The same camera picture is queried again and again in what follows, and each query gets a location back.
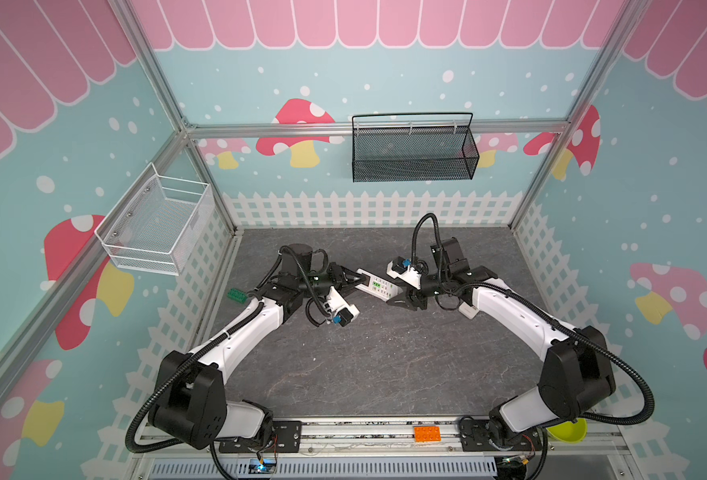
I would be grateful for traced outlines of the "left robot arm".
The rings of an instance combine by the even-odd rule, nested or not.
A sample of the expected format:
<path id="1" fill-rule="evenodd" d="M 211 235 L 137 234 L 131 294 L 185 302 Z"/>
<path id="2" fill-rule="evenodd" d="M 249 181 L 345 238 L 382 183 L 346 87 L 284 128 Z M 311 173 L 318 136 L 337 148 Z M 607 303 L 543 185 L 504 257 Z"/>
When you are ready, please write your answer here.
<path id="1" fill-rule="evenodd" d="M 249 292 L 241 314 L 207 342 L 188 352 L 174 350 L 159 367 L 154 392 L 131 420 L 125 436 L 129 452 L 145 454 L 179 444 L 197 450 L 228 439 L 254 451 L 274 441 L 273 413 L 255 402 L 231 402 L 226 385 L 236 367 L 269 334 L 298 310 L 316 327 L 347 326 L 359 315 L 347 295 L 369 277 L 329 259 L 313 268 L 317 250 L 305 244 L 284 245 L 269 272 Z"/>

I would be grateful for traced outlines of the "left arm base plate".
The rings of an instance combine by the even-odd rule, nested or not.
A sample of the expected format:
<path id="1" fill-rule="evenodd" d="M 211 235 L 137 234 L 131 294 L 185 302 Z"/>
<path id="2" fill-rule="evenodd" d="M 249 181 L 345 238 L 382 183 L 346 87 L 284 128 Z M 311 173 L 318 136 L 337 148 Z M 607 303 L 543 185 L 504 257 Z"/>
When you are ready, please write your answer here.
<path id="1" fill-rule="evenodd" d="M 273 421 L 270 426 L 262 427 L 255 438 L 225 438 L 217 446 L 220 453 L 229 454 L 298 453 L 302 430 L 301 421 Z"/>

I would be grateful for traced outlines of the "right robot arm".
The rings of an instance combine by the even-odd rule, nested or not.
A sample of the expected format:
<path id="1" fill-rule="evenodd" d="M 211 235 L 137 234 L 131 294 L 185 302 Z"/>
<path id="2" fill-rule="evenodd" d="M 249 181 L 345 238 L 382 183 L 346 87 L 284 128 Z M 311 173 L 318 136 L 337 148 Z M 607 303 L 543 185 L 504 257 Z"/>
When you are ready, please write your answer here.
<path id="1" fill-rule="evenodd" d="M 403 283 L 403 293 L 389 305 L 417 311 L 429 300 L 455 299 L 453 310 L 467 318 L 483 312 L 515 334 L 543 363 L 537 385 L 498 406 L 481 426 L 491 447 L 510 450 L 521 438 L 537 430 L 579 418 L 603 424 L 633 426 L 651 419 L 655 396 L 643 376 L 609 351 L 605 335 L 593 326 L 563 322 L 511 289 L 487 267 L 473 268 L 457 238 L 441 238 L 433 228 L 431 255 L 437 270 L 431 272 L 417 255 L 417 240 L 425 222 L 437 224 L 437 215 L 425 214 L 411 236 L 409 256 L 395 258 L 387 275 Z M 639 388 L 643 405 L 628 416 L 595 412 L 595 406 L 617 390 L 615 372 L 621 370 Z"/>

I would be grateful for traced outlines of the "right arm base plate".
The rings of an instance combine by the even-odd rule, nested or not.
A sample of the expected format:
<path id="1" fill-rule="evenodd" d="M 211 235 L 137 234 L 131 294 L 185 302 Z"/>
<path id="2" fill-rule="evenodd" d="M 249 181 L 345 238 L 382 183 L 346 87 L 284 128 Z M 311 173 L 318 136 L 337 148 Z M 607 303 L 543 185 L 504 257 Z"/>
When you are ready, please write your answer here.
<path id="1" fill-rule="evenodd" d="M 515 433 L 501 421 L 471 416 L 463 416 L 457 422 L 457 429 L 465 452 L 533 453 L 543 450 L 543 435 L 537 429 Z"/>

